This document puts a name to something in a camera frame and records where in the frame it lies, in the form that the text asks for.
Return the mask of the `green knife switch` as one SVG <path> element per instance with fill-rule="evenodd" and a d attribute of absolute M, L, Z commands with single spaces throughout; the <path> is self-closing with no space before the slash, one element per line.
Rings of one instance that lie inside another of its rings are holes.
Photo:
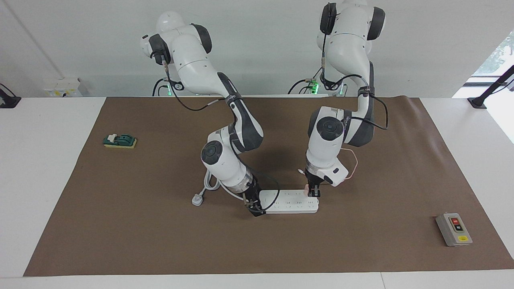
<path fill-rule="evenodd" d="M 129 134 L 110 134 L 103 139 L 103 146 L 108 148 L 133 149 L 137 139 Z"/>

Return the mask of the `grey on-off switch box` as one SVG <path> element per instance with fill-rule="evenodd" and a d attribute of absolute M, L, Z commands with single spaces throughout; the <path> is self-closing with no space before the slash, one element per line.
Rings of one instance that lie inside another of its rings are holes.
<path fill-rule="evenodd" d="M 442 237 L 449 247 L 473 243 L 473 240 L 458 213 L 444 213 L 435 218 Z"/>

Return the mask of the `black clamp mount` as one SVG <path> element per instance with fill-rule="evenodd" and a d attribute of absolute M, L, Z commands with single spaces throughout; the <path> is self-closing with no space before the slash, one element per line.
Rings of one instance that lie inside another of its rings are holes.
<path fill-rule="evenodd" d="M 0 83 L 0 108 L 15 108 L 21 101 L 21 97 L 18 97 L 4 84 Z"/>

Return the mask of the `white power strip with cord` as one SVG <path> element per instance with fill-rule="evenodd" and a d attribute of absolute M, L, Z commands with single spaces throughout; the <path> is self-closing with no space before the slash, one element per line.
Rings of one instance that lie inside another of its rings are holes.
<path fill-rule="evenodd" d="M 195 194 L 192 203 L 200 206 L 203 202 L 203 195 L 207 190 L 214 191 L 223 188 L 231 196 L 243 200 L 241 196 L 237 196 L 230 192 L 220 181 L 216 181 L 215 185 L 210 185 L 212 174 L 206 172 L 204 177 L 204 188 L 198 194 Z M 259 199 L 267 214 L 314 214 L 318 211 L 319 200 L 316 197 L 307 196 L 303 189 L 300 190 L 262 190 L 259 193 Z"/>

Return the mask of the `brown table mat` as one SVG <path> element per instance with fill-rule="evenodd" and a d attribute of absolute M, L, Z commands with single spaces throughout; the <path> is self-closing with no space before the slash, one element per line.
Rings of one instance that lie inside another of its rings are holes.
<path fill-rule="evenodd" d="M 420 100 L 384 102 L 389 129 L 355 149 L 351 179 L 321 185 L 316 213 L 255 217 L 222 189 L 191 203 L 207 135 L 233 122 L 226 104 L 193 113 L 172 98 L 108 98 L 24 274 L 514 269 Z M 136 146 L 105 147 L 110 134 Z M 446 245 L 444 213 L 461 216 L 472 244 Z"/>

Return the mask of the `white wall outlet box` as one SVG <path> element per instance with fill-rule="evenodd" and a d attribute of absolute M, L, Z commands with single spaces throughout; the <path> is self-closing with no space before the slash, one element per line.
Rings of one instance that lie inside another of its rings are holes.
<path fill-rule="evenodd" d="M 45 79 L 43 84 L 46 97 L 83 97 L 87 93 L 86 87 L 77 77 Z"/>

